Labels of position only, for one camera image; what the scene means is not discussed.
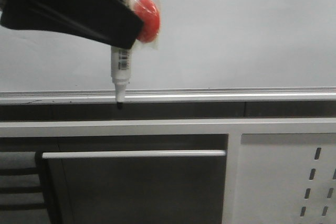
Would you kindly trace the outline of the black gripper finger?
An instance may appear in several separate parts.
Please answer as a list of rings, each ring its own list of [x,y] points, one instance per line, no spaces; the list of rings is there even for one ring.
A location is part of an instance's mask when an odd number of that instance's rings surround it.
[[[1,26],[131,49],[144,23],[122,0],[1,0]]]

